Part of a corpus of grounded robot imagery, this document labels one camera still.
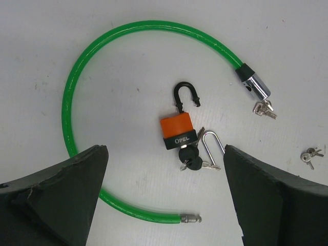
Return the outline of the brass padlock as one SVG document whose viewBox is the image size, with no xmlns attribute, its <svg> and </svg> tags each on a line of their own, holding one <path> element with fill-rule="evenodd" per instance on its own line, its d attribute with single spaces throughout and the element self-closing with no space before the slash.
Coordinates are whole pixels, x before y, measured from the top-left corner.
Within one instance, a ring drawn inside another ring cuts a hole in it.
<svg viewBox="0 0 328 246">
<path fill-rule="evenodd" d="M 221 170 L 225 149 L 218 134 L 213 130 L 205 130 L 201 142 L 209 158 L 209 163 L 205 167 L 216 171 Z"/>
</svg>

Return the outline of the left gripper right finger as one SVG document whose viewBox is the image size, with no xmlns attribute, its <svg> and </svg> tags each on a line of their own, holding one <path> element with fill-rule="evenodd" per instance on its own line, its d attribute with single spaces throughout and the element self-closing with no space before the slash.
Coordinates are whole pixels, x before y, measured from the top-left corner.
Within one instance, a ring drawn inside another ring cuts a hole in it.
<svg viewBox="0 0 328 246">
<path fill-rule="evenodd" d="M 327 186 L 225 147 L 243 245 L 327 245 Z"/>
</svg>

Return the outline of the green cable bike lock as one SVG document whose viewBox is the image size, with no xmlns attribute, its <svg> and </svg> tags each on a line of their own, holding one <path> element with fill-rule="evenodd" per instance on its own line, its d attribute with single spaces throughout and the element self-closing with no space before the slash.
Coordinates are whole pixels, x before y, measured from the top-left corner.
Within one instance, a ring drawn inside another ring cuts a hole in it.
<svg viewBox="0 0 328 246">
<path fill-rule="evenodd" d="M 221 54 L 227 61 L 233 66 L 236 74 L 238 75 L 242 84 L 255 96 L 259 98 L 259 101 L 268 100 L 271 95 L 270 90 L 264 84 L 264 82 L 259 78 L 254 70 L 252 70 L 247 64 L 243 63 L 231 50 L 229 50 L 225 45 L 219 42 L 217 39 L 211 37 L 210 35 L 195 29 L 193 27 L 168 22 L 163 20 L 145 20 L 140 22 L 133 22 L 126 25 L 114 28 L 107 33 L 96 39 L 77 59 L 74 64 L 65 86 L 61 110 L 61 122 L 62 130 L 64 135 L 64 141 L 66 144 L 67 151 L 70 157 L 76 156 L 78 154 L 77 147 L 75 145 L 72 122 L 71 122 L 71 111 L 72 111 L 72 100 L 75 90 L 75 86 L 78 79 L 92 56 L 99 51 L 103 46 L 109 42 L 138 31 L 170 31 L 185 36 L 194 38 L 201 43 L 208 45 L 213 50 Z M 117 209 L 118 211 L 127 214 L 131 217 L 141 219 L 144 221 L 164 223 L 164 224 L 178 224 L 178 223 L 189 223 L 189 222 L 201 222 L 201 217 L 195 214 L 177 214 L 177 213 L 160 213 L 143 210 L 127 204 L 118 198 L 114 197 L 108 193 L 105 189 L 101 189 L 99 197 L 105 203 L 111 207 Z"/>
</svg>

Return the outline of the black-headed key pair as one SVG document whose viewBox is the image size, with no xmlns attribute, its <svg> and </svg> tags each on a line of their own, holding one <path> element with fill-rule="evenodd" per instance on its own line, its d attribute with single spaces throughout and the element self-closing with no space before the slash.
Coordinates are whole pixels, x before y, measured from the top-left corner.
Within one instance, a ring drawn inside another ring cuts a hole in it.
<svg viewBox="0 0 328 246">
<path fill-rule="evenodd" d="M 218 135 L 212 131 L 212 130 L 205 130 L 204 127 L 202 127 L 199 132 L 197 133 L 197 139 L 191 143 L 186 145 L 184 148 L 181 148 L 178 152 L 179 160 L 181 161 L 180 171 L 184 171 L 186 169 L 192 170 L 192 171 L 199 171 L 200 169 L 211 169 L 211 170 L 221 170 L 221 167 L 216 164 L 214 160 L 214 156 L 212 155 L 209 146 L 206 142 L 206 137 L 212 135 L 219 148 L 221 149 L 222 154 L 225 154 L 224 147 L 218 137 Z M 204 146 L 204 149 L 210 159 L 210 162 L 204 161 L 199 156 L 199 149 L 198 145 L 199 142 L 202 142 L 202 145 Z"/>
</svg>

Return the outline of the small silver keys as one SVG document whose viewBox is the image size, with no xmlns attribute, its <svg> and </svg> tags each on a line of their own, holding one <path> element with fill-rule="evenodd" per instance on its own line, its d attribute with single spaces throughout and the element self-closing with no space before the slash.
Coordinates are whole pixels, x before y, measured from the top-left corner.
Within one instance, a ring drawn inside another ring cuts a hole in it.
<svg viewBox="0 0 328 246">
<path fill-rule="evenodd" d="M 322 151 L 321 149 L 308 148 L 305 152 L 303 152 L 300 155 L 300 159 L 301 159 L 301 161 L 306 163 L 311 168 L 311 170 L 313 171 L 314 166 L 312 164 L 312 159 L 315 156 L 324 157 L 324 155 L 321 153 L 321 151 Z"/>
</svg>

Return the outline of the orange black padlock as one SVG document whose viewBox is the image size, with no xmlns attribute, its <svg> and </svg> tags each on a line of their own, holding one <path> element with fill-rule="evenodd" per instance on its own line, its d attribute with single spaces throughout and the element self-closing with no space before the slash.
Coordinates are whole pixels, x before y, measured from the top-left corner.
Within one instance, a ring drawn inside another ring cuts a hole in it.
<svg viewBox="0 0 328 246">
<path fill-rule="evenodd" d="M 189 145 L 197 140 L 197 133 L 193 127 L 190 115 L 183 110 L 183 103 L 179 96 L 179 90 L 186 87 L 190 90 L 192 102 L 196 107 L 200 107 L 200 98 L 194 86 L 187 81 L 179 82 L 173 89 L 173 97 L 175 100 L 175 107 L 178 114 L 162 118 L 159 123 L 162 130 L 163 141 L 166 149 L 176 149 L 182 146 Z"/>
</svg>

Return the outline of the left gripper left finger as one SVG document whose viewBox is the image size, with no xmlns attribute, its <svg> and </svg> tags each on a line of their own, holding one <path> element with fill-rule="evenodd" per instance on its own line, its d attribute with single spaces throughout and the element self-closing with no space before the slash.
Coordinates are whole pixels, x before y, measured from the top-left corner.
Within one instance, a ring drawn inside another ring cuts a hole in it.
<svg viewBox="0 0 328 246">
<path fill-rule="evenodd" d="M 86 245 L 108 163 L 95 145 L 1 184 L 1 245 Z"/>
</svg>

